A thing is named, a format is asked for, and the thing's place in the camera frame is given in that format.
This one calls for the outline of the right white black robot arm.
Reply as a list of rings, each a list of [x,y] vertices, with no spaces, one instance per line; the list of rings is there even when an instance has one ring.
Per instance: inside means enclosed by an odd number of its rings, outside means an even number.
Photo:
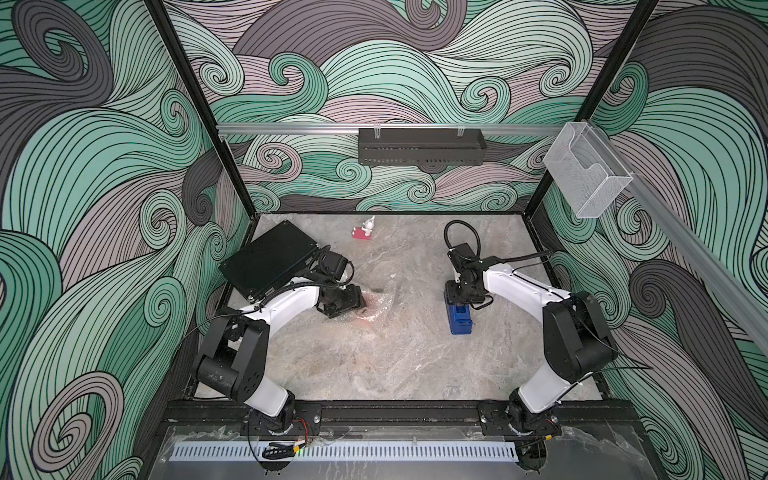
[[[540,323],[544,363],[510,394],[503,418],[514,435],[555,435],[559,425],[552,410],[584,380],[612,371],[611,364],[623,356],[598,300],[586,291],[569,292],[538,281],[514,265],[544,258],[546,252],[483,257],[478,231],[464,220],[449,221],[443,240],[455,274],[444,287],[452,334],[469,334],[471,313],[498,297]]]

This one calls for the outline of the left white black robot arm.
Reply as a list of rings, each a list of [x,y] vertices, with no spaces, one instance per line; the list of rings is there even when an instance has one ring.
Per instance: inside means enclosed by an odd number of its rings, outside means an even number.
[[[292,422],[295,395],[266,375],[271,338],[315,309],[332,319],[366,306],[354,263],[328,245],[271,281],[247,307],[215,315],[193,362],[198,383],[262,416]]]

